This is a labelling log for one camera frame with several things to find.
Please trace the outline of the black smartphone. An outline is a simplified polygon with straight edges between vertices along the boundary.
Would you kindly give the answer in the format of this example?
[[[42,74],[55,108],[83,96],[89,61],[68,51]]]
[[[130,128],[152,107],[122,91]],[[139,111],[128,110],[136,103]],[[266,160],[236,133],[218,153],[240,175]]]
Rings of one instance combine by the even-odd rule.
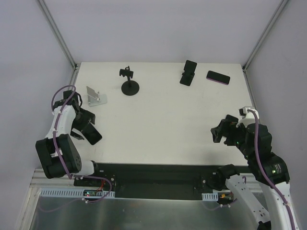
[[[81,130],[81,133],[91,145],[95,145],[102,139],[102,135],[91,123],[84,126]]]

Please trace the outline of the silver metal phone stand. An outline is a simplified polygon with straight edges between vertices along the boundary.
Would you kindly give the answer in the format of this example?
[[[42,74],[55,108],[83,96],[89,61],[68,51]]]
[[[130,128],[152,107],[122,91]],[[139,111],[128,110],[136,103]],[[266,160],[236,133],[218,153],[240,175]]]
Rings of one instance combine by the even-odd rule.
[[[107,103],[107,95],[100,94],[100,92],[96,92],[94,89],[89,86],[86,87],[87,97],[88,97],[88,105],[90,107],[98,106]]]

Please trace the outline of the black folding phone stand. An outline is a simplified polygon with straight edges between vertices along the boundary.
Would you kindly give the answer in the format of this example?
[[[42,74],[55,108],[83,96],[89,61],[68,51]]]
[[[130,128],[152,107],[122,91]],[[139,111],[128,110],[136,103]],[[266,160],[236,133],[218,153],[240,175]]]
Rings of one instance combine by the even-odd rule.
[[[196,62],[186,60],[185,66],[183,68],[182,77],[179,83],[186,86],[190,86],[195,76],[196,67],[197,67]]]

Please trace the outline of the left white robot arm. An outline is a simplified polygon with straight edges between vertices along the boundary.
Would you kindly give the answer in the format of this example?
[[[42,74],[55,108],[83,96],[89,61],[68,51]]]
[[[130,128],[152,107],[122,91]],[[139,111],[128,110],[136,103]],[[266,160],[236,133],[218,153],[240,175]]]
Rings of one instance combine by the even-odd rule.
[[[52,103],[54,119],[44,139],[35,144],[39,160],[48,179],[67,176],[85,176],[90,186],[101,182],[97,164],[81,159],[72,137],[86,139],[95,145],[102,136],[94,127],[95,114],[81,108],[81,96],[72,90],[63,92],[63,99]]]

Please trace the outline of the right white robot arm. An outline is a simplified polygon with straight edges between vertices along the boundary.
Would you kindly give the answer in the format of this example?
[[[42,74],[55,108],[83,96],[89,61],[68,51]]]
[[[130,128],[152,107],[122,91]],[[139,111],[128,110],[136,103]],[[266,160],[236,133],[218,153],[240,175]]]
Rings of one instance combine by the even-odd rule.
[[[297,230],[290,195],[290,176],[285,161],[272,152],[272,136],[259,123],[258,115],[249,109],[241,120],[227,115],[211,129],[213,141],[235,146],[247,160],[248,168],[262,189],[264,207],[253,195],[232,164],[217,169],[206,184],[214,190],[228,189],[242,206],[257,230]]]

